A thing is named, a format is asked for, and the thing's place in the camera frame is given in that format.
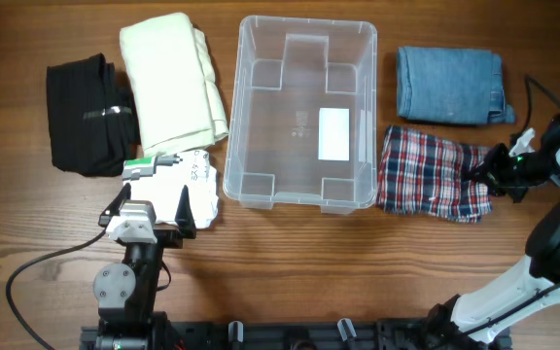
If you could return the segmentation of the white printed t-shirt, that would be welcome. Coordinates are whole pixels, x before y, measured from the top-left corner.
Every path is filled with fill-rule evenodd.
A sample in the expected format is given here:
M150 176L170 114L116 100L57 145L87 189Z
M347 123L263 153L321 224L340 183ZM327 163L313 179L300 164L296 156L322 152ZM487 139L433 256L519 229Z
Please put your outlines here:
M122 171L131 198L153 204L157 224L176 225L181 192L187 187L198 229L210 228L218 215L217 176L209 153L203 150L126 160Z

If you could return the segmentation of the blue denim jeans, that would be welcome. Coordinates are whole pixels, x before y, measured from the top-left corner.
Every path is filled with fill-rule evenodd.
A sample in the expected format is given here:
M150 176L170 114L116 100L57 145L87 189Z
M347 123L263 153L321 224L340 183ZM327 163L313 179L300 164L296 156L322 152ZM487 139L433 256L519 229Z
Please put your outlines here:
M408 121L485 125L514 123L502 58L491 51L400 47L397 113Z

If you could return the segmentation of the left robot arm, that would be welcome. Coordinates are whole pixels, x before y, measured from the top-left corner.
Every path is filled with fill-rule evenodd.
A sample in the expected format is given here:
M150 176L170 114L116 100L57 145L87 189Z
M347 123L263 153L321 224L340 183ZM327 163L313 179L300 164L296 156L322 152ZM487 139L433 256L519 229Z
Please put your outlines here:
M110 239L125 248L119 263L104 266L93 282L98 301L96 330L83 329L82 349L184 349L183 338L164 312L155 312L163 252L180 249L196 237L189 189L181 190L175 228L157 228L153 203L133 200L131 186L122 187L99 216L98 224Z

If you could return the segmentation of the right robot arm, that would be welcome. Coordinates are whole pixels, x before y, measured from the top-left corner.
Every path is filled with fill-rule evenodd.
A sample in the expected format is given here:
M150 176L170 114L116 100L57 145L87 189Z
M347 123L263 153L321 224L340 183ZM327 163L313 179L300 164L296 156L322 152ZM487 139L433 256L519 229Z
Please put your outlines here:
M560 175L560 114L534 153L493 166L496 184L527 185ZM525 254L485 287L436 305L421 325L429 349L485 349L515 323L560 304L560 201L535 226Z

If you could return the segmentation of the black garment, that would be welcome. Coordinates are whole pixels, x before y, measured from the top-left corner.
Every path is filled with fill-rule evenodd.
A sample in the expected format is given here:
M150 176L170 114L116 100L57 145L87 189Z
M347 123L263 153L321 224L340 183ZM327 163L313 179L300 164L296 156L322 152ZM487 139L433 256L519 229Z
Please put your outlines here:
M111 177L135 158L140 132L132 91L117 83L101 53L47 68L52 165L87 177Z

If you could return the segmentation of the red plaid shirt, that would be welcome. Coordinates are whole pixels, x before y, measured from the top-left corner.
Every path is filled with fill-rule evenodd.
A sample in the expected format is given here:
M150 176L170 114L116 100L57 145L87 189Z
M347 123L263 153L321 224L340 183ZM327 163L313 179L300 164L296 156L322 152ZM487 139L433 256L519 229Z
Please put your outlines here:
M478 223L492 211L488 188L465 180L488 149L399 125L386 129L376 205L392 214L424 214Z

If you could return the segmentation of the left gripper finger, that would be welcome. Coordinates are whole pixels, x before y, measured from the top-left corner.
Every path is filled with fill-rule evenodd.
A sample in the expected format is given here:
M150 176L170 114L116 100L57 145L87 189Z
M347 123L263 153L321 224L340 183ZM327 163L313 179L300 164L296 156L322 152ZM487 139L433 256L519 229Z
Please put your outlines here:
M122 206L130 200L131 186L125 184L112 202L101 212L98 219L100 227L106 227L114 216L119 216Z
M180 194L175 223L183 238L196 238L196 226L191 209L189 188L187 186L183 186Z

